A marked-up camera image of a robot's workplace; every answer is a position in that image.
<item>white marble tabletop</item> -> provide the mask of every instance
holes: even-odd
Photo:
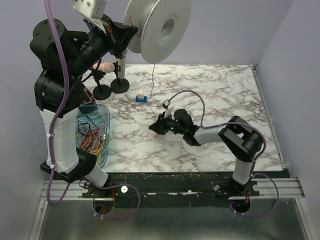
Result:
[[[266,137],[265,153],[258,159],[255,171],[281,171],[281,162],[271,134],[265,109],[247,65],[156,65],[153,95],[148,106],[136,102],[139,89],[150,96],[153,65],[128,65],[126,79],[130,89],[124,94],[112,93],[99,101],[110,110],[110,142],[106,172],[222,172],[233,171],[235,157],[223,143],[189,146],[181,135],[168,132],[157,135],[148,129],[164,111],[161,103],[182,90],[199,93],[205,102],[204,126],[224,123],[240,116],[258,128]],[[101,81],[110,85],[115,78],[108,73]],[[92,92],[93,79],[86,83]],[[192,93],[182,93],[173,101],[175,110],[183,108],[200,124],[202,104]]]

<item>red wire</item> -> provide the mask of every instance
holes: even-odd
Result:
[[[131,26],[133,27],[134,24],[133,24],[133,22],[132,22],[132,15],[129,17],[129,19],[130,19]]]

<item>gray wall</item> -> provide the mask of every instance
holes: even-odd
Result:
[[[320,236],[320,1],[295,0],[258,65],[290,172],[301,180]]]
[[[29,50],[43,1],[13,0],[0,7],[0,232],[4,240],[28,239],[39,202],[46,160],[44,124],[35,105],[41,72]]]
[[[105,13],[122,22],[129,0],[107,0]],[[193,0],[187,31],[164,64],[257,64],[293,0]],[[70,30],[87,31],[70,0],[52,1]],[[114,61],[105,57],[105,61]],[[128,63],[143,64],[130,52]]]

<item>small cube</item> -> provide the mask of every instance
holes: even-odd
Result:
[[[138,99],[144,99],[145,98],[145,92],[143,90],[139,90],[137,94]]]

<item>round black base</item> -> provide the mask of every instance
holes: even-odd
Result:
[[[111,88],[107,85],[101,85],[102,91],[96,86],[93,90],[93,97],[97,100],[105,100],[111,95]]]
[[[118,80],[115,79],[111,82],[111,90],[115,94],[123,94],[130,88],[130,84],[127,79],[119,79],[120,84],[118,83]]]

